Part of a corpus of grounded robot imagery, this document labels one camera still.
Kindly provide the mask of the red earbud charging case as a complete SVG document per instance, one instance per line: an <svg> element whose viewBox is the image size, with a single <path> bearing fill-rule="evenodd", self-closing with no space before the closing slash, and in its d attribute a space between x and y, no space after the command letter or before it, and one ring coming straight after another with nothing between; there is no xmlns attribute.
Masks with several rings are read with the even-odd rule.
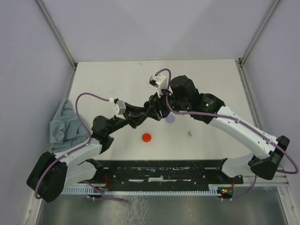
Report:
<svg viewBox="0 0 300 225"><path fill-rule="evenodd" d="M151 137L151 134L149 134L149 133L144 133L144 134L142 135L142 140L143 140L144 142L146 142L146 143L150 142L151 139L152 139L152 137Z"/></svg>

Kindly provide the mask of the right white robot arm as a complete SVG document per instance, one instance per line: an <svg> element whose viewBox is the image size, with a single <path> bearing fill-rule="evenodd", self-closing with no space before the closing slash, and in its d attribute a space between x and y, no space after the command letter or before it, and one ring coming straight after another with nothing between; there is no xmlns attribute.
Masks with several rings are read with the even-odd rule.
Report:
<svg viewBox="0 0 300 225"><path fill-rule="evenodd" d="M149 83L157 88L149 101L158 119L169 113L189 115L222 130L251 151L242 157L223 159L215 171L218 182L226 183L245 173L272 180L276 173L283 173L278 167L290 142L287 137L269 135L249 124L218 97L200 93L185 75L171 79L156 73Z"/></svg>

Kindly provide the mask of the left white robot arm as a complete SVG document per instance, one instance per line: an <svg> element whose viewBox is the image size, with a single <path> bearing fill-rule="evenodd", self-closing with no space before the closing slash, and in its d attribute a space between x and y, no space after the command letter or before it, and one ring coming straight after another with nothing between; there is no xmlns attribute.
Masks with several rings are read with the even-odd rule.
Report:
<svg viewBox="0 0 300 225"><path fill-rule="evenodd" d="M133 106L116 101L112 118L97 116L93 120L92 133L86 141L60 153L43 153L31 171L26 184L37 199L55 200L62 191L76 183L91 180L100 182L104 177L102 165L93 159L108 150L114 141L115 131L130 125L137 128L150 115L152 104Z"/></svg>

